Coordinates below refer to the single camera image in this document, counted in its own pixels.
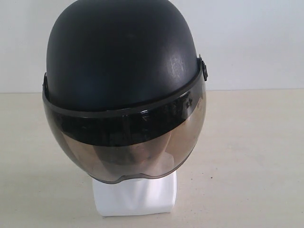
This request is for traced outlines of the white mannequin head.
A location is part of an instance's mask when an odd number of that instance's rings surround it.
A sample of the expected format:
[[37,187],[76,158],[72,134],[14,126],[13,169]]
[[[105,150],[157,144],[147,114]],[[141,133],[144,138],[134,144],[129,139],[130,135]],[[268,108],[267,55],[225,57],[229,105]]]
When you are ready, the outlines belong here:
[[177,173],[158,179],[137,178],[118,184],[93,180],[98,213],[104,217],[169,213],[177,196]]

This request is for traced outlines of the black helmet with tinted visor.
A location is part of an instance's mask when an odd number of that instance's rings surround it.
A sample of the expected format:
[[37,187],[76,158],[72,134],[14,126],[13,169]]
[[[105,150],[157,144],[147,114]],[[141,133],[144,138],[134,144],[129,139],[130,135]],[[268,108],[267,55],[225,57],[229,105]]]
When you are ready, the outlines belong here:
[[50,32],[46,69],[50,129],[92,178],[162,178],[193,151],[208,74],[170,1],[75,1]]

